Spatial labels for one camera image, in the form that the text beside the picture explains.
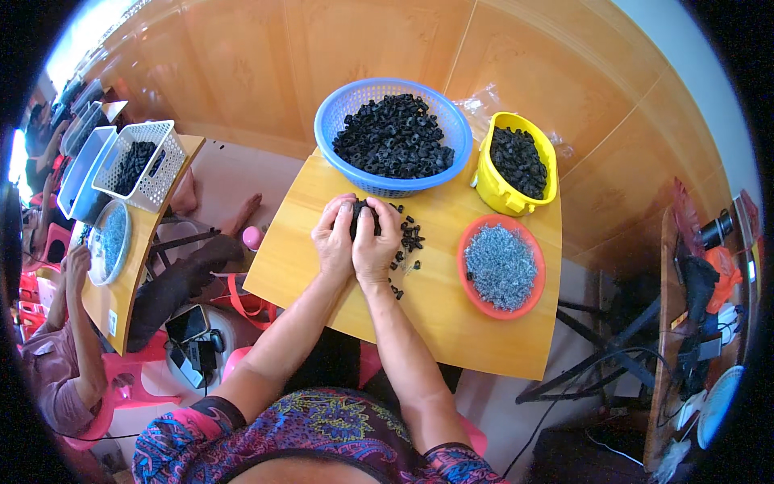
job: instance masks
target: yellow bucket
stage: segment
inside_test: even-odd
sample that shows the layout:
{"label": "yellow bucket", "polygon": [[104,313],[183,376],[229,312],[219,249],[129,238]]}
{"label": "yellow bucket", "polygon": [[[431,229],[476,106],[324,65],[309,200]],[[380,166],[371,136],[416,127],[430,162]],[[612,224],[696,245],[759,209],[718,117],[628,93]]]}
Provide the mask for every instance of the yellow bucket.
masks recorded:
{"label": "yellow bucket", "polygon": [[[496,126],[502,129],[509,127],[513,132],[516,129],[528,131],[535,139],[535,147],[540,156],[540,161],[546,165],[548,171],[542,200],[527,197],[512,187],[498,173],[489,156],[491,138]],[[492,116],[489,132],[484,141],[481,142],[481,148],[479,149],[478,169],[473,174],[473,179],[471,180],[471,186],[475,187],[484,202],[501,214],[521,217],[534,212],[535,207],[538,205],[551,203],[557,195],[558,183],[557,153],[553,150],[553,145],[548,140],[548,137],[537,126],[512,112],[499,112]]]}

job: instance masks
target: charger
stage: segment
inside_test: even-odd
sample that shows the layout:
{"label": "charger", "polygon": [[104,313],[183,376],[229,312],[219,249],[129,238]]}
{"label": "charger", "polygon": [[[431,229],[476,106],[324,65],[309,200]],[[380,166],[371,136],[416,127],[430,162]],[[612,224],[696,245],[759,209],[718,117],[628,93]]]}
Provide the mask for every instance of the charger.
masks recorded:
{"label": "charger", "polygon": [[194,370],[205,373],[217,368],[212,342],[196,340],[188,343],[188,356]]}

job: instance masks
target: blue plastic basket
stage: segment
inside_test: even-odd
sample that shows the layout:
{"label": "blue plastic basket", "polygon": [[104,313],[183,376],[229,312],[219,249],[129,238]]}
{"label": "blue plastic basket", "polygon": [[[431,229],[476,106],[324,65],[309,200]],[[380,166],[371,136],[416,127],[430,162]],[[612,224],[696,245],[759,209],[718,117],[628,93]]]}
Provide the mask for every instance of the blue plastic basket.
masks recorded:
{"label": "blue plastic basket", "polygon": [[[406,92],[422,96],[430,106],[429,113],[438,117],[438,126],[444,131],[441,145],[454,148],[454,163],[448,170],[432,177],[416,180],[385,178],[359,170],[334,153],[333,141],[338,132],[344,129],[346,115],[354,115],[371,99],[379,102],[386,95]],[[314,117],[314,138],[328,163],[339,170],[353,185],[379,197],[387,198],[408,197],[451,180],[462,171],[473,149],[471,127],[457,106],[440,92],[427,86],[390,77],[355,81],[331,93],[317,109],[317,115]]]}

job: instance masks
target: tiled wall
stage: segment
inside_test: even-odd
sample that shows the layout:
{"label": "tiled wall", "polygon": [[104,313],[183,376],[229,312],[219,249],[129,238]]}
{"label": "tiled wall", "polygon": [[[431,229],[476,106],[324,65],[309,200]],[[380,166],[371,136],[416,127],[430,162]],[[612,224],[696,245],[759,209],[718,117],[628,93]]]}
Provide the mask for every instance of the tiled wall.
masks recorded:
{"label": "tiled wall", "polygon": [[153,0],[84,68],[136,118],[304,159],[317,106],[363,77],[503,108],[572,147],[559,160],[563,255],[626,276],[657,270],[679,177],[702,222],[731,203],[689,91],[609,0]]}

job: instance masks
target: pink shirt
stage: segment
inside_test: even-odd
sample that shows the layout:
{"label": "pink shirt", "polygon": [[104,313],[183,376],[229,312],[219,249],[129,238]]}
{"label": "pink shirt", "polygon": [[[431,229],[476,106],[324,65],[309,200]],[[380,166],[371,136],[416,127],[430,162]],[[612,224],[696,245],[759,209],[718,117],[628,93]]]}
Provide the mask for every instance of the pink shirt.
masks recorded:
{"label": "pink shirt", "polygon": [[70,322],[59,331],[35,333],[22,347],[22,360],[48,425],[56,433],[69,437],[88,430],[94,415],[75,390],[73,378],[80,373]]}

